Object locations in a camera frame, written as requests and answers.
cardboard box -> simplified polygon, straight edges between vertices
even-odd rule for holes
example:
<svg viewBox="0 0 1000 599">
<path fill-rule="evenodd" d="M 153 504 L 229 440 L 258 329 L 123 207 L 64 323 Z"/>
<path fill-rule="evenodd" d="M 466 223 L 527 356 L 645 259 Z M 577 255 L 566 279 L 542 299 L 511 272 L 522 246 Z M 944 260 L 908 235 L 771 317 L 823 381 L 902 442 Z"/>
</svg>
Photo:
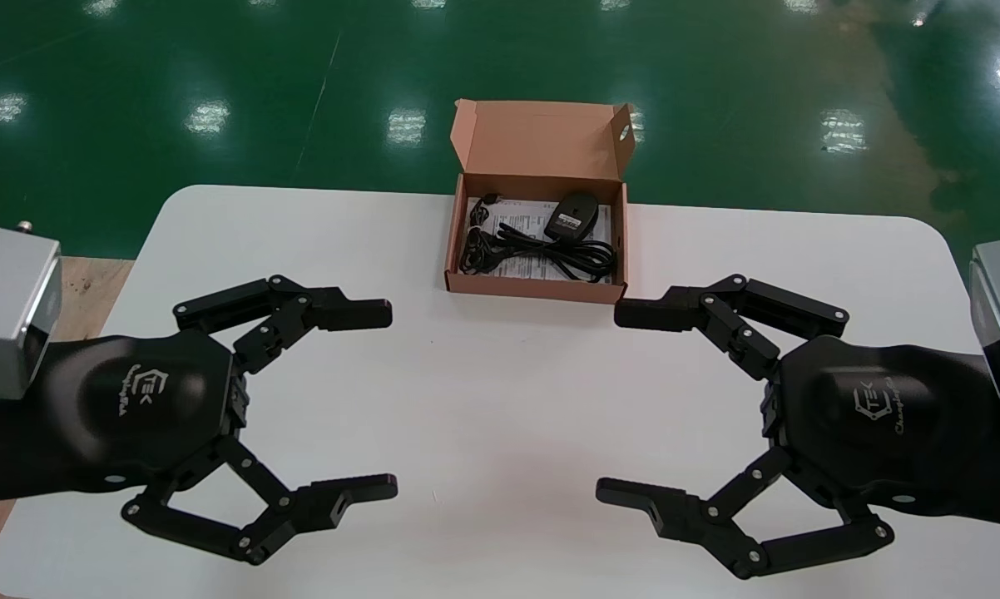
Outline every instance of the cardboard box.
<svg viewBox="0 0 1000 599">
<path fill-rule="evenodd" d="M 463 164 L 444 261 L 449 291 L 614 304 L 626 291 L 626 203 L 622 182 L 636 141 L 628 105 L 458 100 L 452 147 Z M 459 272 L 468 198 L 496 193 L 512 200 L 559 201 L 587 191 L 611 205 L 611 245 L 618 265 L 610 285 L 577 280 L 466 275 Z"/>
</svg>

black robotic gripper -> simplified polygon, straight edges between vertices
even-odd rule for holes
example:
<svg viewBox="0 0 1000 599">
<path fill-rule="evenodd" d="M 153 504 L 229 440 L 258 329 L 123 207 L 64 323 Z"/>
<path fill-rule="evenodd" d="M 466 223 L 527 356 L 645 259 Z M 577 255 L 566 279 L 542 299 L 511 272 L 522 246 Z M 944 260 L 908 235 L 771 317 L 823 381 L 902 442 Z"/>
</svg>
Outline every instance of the black robotic gripper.
<svg viewBox="0 0 1000 599">
<path fill-rule="evenodd" d="M 304 288 L 284 276 L 178 304 L 180 333 L 50 344 L 25 397 L 0 402 L 0 500 L 110 493 L 144 485 L 122 515 L 154 536 L 263 564 L 294 535 L 337 527 L 353 503 L 397 496 L 393 474 L 287 488 L 238 440 L 248 421 L 245 375 L 312 329 L 383 329 L 385 299 Z M 234 342 L 211 334 L 263 319 Z M 169 507 L 173 493 L 225 463 L 267 503 L 245 527 Z"/>
<path fill-rule="evenodd" d="M 744 317 L 808 341 L 781 357 Z M 869 505 L 1000 523 L 1000 399 L 984 357 L 849 345 L 839 340 L 847 322 L 846 310 L 743 275 L 619 300 L 618 326 L 697 329 L 766 379 L 770 448 L 709 499 L 615 478 L 600 478 L 597 499 L 647 512 L 657 535 L 702 546 L 740 579 L 887 546 L 892 528 Z M 841 526 L 766 542 L 744 534 L 733 518 L 780 477 L 835 509 Z"/>
</svg>

wooden surface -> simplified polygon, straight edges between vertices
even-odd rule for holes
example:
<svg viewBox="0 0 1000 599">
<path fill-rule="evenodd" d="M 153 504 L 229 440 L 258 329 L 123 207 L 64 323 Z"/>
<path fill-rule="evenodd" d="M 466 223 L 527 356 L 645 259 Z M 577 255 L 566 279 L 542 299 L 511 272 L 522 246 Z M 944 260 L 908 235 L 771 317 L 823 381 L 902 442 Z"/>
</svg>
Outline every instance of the wooden surface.
<svg viewBox="0 0 1000 599">
<path fill-rule="evenodd" d="M 133 265 L 131 260 L 64 258 L 63 308 L 52 336 L 54 340 L 97 337 Z M 0 532 L 13 504 L 14 501 L 0 501 Z"/>
</svg>

green floor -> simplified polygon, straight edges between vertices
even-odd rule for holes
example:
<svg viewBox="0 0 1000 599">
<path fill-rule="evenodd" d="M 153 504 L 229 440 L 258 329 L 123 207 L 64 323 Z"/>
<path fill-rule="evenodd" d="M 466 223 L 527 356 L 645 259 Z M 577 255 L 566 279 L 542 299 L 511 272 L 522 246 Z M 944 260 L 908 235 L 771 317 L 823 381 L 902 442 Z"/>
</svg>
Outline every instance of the green floor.
<svg viewBox="0 0 1000 599">
<path fill-rule="evenodd" d="M 634 103 L 633 201 L 1000 238 L 1000 0 L 2 0 L 0 225 L 130 258 L 195 183 L 450 193 L 459 97 Z"/>
</svg>

instruction sheet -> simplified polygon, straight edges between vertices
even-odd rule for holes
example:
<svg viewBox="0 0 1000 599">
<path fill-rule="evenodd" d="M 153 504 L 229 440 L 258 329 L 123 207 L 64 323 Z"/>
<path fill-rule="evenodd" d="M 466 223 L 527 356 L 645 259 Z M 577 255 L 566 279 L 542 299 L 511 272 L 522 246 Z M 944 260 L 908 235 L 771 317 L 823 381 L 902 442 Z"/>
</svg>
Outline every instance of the instruction sheet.
<svg viewBox="0 0 1000 599">
<path fill-rule="evenodd" d="M 470 212 L 474 205 L 478 203 L 478 198 L 468 198 L 467 201 L 467 223 L 470 223 Z M 501 223 L 517 229 L 523 234 L 530 235 L 534 239 L 545 240 L 545 227 L 551 219 L 552 212 L 556 209 L 556 201 L 525 201 L 507 200 L 501 198 L 493 205 L 486 205 L 489 217 L 482 223 L 482 230 L 488 234 L 496 235 Z M 596 219 L 596 224 L 585 236 L 585 241 L 602 241 L 611 243 L 611 207 L 600 205 L 600 215 Z M 580 270 L 573 270 L 573 273 L 585 276 Z M 542 255 L 516 255 L 500 263 L 492 273 L 481 276 L 489 277 L 511 277 L 511 278 L 535 278 L 535 280 L 569 280 L 563 274 L 563 270 L 556 268 L 548 258 Z M 611 276 L 608 275 L 600 280 L 600 283 L 610 285 Z"/>
</svg>

